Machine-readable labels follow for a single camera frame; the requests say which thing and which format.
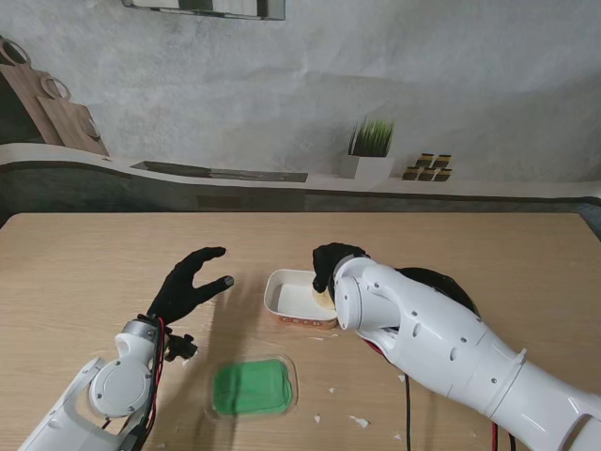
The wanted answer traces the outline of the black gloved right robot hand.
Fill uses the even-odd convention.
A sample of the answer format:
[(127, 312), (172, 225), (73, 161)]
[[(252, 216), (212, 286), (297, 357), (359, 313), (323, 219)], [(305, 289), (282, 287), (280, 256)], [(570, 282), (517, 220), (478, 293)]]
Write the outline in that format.
[(340, 262), (349, 258), (370, 256), (360, 247), (332, 242), (313, 250), (315, 277), (313, 289), (318, 293), (328, 292), (334, 299), (334, 274)]

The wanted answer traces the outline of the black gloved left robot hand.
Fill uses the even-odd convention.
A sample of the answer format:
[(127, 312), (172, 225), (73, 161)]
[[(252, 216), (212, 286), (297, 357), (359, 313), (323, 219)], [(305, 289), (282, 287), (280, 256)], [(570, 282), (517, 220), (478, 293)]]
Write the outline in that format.
[(202, 287), (193, 285), (195, 275), (203, 265), (226, 254), (223, 247), (205, 247), (196, 250), (175, 265), (166, 276), (161, 289), (146, 311), (152, 318), (160, 318), (164, 325), (183, 319), (200, 304), (225, 292), (234, 285), (230, 275), (218, 278)]

